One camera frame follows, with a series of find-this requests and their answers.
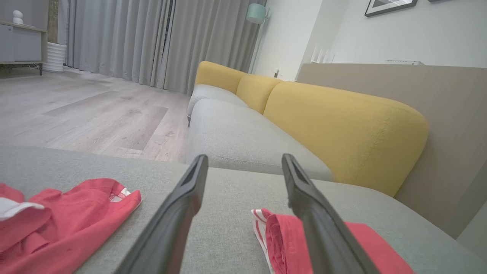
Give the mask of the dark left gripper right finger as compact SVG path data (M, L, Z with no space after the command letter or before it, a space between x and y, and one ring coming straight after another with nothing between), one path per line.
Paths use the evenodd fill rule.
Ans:
M303 225L315 274L377 274L369 255L291 154L282 155L288 206Z

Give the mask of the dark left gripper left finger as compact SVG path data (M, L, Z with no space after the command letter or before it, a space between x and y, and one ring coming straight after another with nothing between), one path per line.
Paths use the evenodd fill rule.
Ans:
M198 155L116 269L117 274L178 274L193 217L205 192L208 157Z

